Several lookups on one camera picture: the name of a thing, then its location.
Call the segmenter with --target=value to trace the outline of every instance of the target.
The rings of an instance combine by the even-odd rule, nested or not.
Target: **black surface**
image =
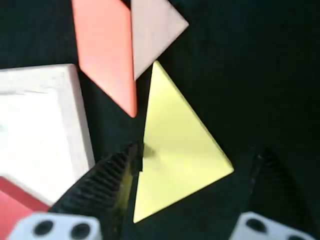
[[[227,239],[248,203],[252,159],[266,145],[293,174],[319,230],[319,1],[172,2],[190,26],[159,61],[235,172],[128,223],[124,239]],[[0,68],[77,62],[70,1],[0,1]],[[150,71],[137,82],[135,119],[79,75],[97,160],[142,138]]]

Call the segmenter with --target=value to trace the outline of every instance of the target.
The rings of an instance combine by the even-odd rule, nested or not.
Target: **yellow triangle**
[[[134,223],[234,171],[157,61],[153,64],[143,141]]]

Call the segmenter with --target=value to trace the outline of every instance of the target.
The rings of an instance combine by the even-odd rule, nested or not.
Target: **black fabric background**
[[[136,225],[132,195],[123,238],[228,239],[247,204],[252,159],[269,145],[302,189],[319,230],[318,1],[171,2],[190,26],[159,61],[235,172]],[[77,62],[69,0],[0,1],[1,69]],[[137,82],[138,116],[131,119],[79,73],[97,161],[143,138],[150,75],[151,68]]]

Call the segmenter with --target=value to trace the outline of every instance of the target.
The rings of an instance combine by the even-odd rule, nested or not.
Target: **tangram piece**
[[[187,28],[168,0],[131,0],[134,79]]]
[[[81,70],[135,117],[130,10],[121,0],[72,0],[72,8]]]
[[[0,239],[6,239],[15,224],[34,211],[48,210],[48,206],[0,176]]]
[[[51,205],[95,164],[74,65],[0,71],[0,175]]]
[[[224,152],[157,61],[143,141],[134,223],[233,172]]]

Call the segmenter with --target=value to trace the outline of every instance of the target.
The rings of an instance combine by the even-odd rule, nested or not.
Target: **black hole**
[[[264,225],[264,223],[258,219],[255,218],[250,218],[249,220],[246,221],[245,223],[249,228],[252,230],[255,230],[260,233],[267,233],[267,228]]]
[[[53,226],[54,223],[50,220],[42,221],[34,228],[33,232],[37,236],[43,236],[48,234]]]
[[[288,240],[305,240],[305,239],[300,236],[292,235],[288,238]]]
[[[71,237],[76,240],[85,239],[90,233],[90,226],[86,223],[75,225],[71,231]]]

